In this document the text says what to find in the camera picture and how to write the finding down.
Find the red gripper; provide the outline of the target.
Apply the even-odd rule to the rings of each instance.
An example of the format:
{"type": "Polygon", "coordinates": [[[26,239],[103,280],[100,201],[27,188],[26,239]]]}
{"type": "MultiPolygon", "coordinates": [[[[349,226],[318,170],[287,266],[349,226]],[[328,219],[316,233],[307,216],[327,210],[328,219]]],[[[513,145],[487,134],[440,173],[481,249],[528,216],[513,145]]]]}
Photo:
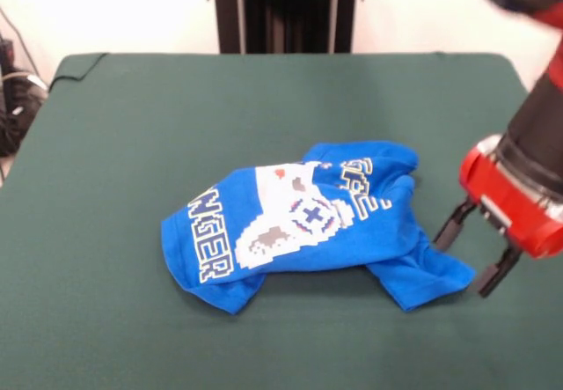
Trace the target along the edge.
{"type": "MultiPolygon", "coordinates": [[[[452,211],[434,238],[435,248],[448,251],[476,204],[505,237],[534,259],[562,252],[562,195],[518,176],[501,159],[501,135],[480,140],[465,156],[459,182],[469,198],[452,211]]],[[[499,260],[477,279],[477,293],[488,298],[519,262],[523,251],[508,246],[499,260]]]]}

